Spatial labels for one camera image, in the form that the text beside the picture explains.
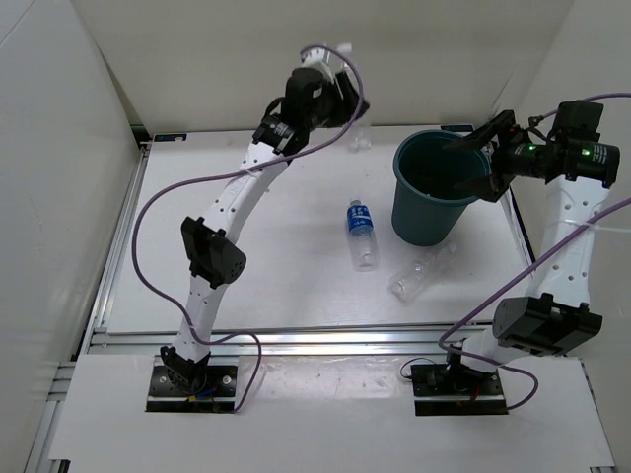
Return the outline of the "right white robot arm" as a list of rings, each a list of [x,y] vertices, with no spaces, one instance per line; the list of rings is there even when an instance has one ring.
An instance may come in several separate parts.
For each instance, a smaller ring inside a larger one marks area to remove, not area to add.
[[[547,217],[541,255],[515,281],[531,281],[521,297],[498,290],[490,328],[448,345],[443,382],[464,394],[480,376],[525,356],[563,356],[594,338],[602,318],[592,312],[588,278],[594,225],[617,178],[620,151],[600,142],[600,103],[565,101],[549,133],[533,143],[538,118],[522,128],[504,110],[481,128],[448,144],[450,151],[491,149],[489,175],[459,188],[488,202],[498,201],[517,177],[541,179],[546,187]]]

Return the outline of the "clear unlabelled plastic bottle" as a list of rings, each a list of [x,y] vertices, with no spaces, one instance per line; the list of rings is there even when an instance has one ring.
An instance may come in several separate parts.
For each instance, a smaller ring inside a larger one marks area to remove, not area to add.
[[[456,250],[457,246],[451,241],[430,247],[391,276],[388,289],[402,303],[411,303],[445,272]]]

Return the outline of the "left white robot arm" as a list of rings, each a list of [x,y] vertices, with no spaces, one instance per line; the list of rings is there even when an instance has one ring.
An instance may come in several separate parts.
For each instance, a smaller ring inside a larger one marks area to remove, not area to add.
[[[229,180],[202,216],[182,222],[190,271],[187,316],[161,358],[170,381],[183,393],[194,395],[207,384],[207,343],[228,286],[245,270],[246,256],[237,241],[257,202],[287,168],[287,157],[307,147],[313,130],[343,126],[368,108],[346,70],[330,78],[316,69],[294,70],[284,96],[268,106],[252,135],[242,175]]]

